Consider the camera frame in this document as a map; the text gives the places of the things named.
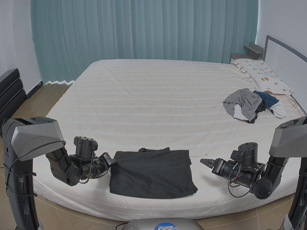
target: bed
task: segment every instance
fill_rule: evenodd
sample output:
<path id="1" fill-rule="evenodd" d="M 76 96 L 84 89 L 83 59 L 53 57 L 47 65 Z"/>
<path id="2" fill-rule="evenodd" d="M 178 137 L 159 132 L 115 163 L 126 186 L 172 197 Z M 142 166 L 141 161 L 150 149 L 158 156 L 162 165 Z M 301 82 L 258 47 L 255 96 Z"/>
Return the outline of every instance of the bed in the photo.
<path id="1" fill-rule="evenodd" d="M 265 163 L 274 129 L 305 115 L 307 88 L 302 86 L 307 84 L 307 59 L 271 37 L 267 37 L 265 54 L 268 65 L 294 91 L 292 96 L 278 96 L 287 112 L 285 120 L 266 111 L 248 124 L 226 113 L 225 97 L 242 88 L 255 90 L 233 64 L 151 59 L 92 63 L 47 115 L 58 120 L 69 154 L 75 153 L 75 136 L 94 138 L 98 156 L 106 151 L 113 157 L 116 151 L 143 147 L 189 149 L 193 182 L 198 188 L 194 195 L 163 200 L 115 195 L 109 192 L 110 174 L 70 187 L 52 176 L 45 156 L 34 159 L 34 189 L 67 208 L 114 220 L 197 219 L 248 210 L 294 193 L 300 165 L 297 158 L 289 160 L 280 185 L 267 200 L 253 194 L 232 197 L 226 180 L 199 162 L 201 158 L 229 159 L 232 150 L 253 141 L 259 144 L 259 162 Z M 246 191 L 233 189 L 237 195 Z"/>

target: pillowcase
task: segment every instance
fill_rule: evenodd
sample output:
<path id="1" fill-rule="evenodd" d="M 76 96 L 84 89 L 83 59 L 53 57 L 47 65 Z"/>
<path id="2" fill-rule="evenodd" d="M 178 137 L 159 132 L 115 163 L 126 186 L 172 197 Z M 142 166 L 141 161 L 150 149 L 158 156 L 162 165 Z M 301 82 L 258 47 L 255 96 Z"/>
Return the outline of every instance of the pillowcase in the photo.
<path id="1" fill-rule="evenodd" d="M 290 87 L 262 59 L 235 59 L 235 64 L 258 91 L 291 95 Z"/>

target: blue sticker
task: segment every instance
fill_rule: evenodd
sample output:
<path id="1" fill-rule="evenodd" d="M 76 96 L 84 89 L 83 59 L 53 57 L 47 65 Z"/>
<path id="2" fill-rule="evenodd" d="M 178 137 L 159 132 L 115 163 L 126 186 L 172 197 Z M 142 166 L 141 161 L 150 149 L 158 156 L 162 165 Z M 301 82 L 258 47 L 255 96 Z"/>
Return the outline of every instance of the blue sticker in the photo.
<path id="1" fill-rule="evenodd" d="M 155 227 L 154 230 L 177 230 L 174 224 L 163 222 Z"/>

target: wall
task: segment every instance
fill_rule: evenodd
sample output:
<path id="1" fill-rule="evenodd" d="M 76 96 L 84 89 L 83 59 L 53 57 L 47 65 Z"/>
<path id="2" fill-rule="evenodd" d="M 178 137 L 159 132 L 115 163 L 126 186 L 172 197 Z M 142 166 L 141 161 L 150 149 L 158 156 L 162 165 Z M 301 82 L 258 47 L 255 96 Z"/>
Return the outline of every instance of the wall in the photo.
<path id="1" fill-rule="evenodd" d="M 26 93 L 41 81 L 30 5 L 31 0 L 0 0 L 0 75 L 18 68 Z"/>
<path id="2" fill-rule="evenodd" d="M 307 0 L 259 0 L 256 44 L 269 35 L 307 56 L 306 11 Z"/>

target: white label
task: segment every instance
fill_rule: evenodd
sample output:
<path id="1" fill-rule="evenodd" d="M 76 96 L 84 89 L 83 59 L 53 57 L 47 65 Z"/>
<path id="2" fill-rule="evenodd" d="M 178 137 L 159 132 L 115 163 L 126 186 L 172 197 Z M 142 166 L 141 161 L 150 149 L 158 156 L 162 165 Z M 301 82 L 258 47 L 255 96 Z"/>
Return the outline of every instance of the white label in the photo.
<path id="1" fill-rule="evenodd" d="M 220 169 L 221 169 L 221 167 L 222 167 L 222 165 L 223 165 L 223 162 L 224 162 L 223 160 L 220 161 L 220 164 L 219 164 L 219 166 L 217 167 L 215 173 L 218 173 L 218 172 L 220 171 Z"/>
<path id="2" fill-rule="evenodd" d="M 111 165 L 112 163 L 111 163 L 110 159 L 108 158 L 108 156 L 106 154 L 104 154 L 103 156 L 106 159 L 106 161 L 108 162 L 108 164 Z"/>

